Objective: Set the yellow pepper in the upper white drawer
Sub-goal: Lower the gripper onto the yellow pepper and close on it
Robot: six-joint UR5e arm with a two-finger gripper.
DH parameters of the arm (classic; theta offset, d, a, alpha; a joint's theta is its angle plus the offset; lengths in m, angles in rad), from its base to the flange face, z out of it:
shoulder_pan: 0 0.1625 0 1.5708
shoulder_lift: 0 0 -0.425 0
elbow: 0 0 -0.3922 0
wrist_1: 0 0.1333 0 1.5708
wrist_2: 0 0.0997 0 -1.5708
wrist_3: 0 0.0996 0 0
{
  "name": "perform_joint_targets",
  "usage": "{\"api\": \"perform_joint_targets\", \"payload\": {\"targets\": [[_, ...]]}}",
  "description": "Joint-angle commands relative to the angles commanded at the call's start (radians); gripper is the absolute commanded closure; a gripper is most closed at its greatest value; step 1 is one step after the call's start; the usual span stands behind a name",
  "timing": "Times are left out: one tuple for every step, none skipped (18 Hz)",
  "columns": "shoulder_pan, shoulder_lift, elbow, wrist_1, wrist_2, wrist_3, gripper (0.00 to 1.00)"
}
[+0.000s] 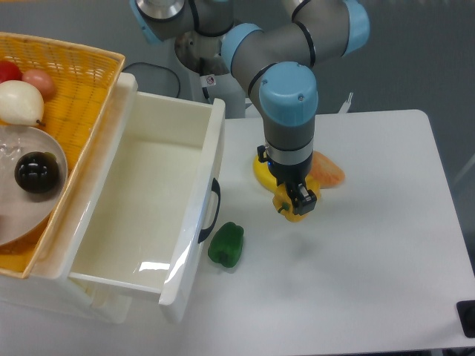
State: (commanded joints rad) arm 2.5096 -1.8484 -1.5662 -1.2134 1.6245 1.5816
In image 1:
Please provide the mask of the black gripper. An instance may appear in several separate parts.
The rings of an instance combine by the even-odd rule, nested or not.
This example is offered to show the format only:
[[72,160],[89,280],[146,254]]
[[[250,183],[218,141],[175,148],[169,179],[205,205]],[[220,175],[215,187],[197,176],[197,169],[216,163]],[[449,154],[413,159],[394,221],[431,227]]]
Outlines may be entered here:
[[277,180],[277,185],[285,183],[286,195],[289,204],[293,205],[295,215],[305,215],[314,210],[317,197],[305,183],[312,166],[312,154],[296,165],[282,165],[269,158],[265,146],[261,145],[257,147],[257,156],[260,162],[267,162],[270,173]]

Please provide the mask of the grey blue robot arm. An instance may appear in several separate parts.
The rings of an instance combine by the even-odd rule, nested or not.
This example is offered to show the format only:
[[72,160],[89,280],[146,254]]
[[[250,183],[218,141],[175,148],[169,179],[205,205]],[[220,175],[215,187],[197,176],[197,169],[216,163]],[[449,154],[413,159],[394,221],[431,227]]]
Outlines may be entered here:
[[312,68],[363,47],[370,19],[358,1],[285,1],[291,22],[273,31],[236,24],[231,1],[132,1],[146,38],[163,42],[193,32],[219,39],[220,57],[263,120],[267,164],[295,216],[317,203],[308,186],[318,107]]

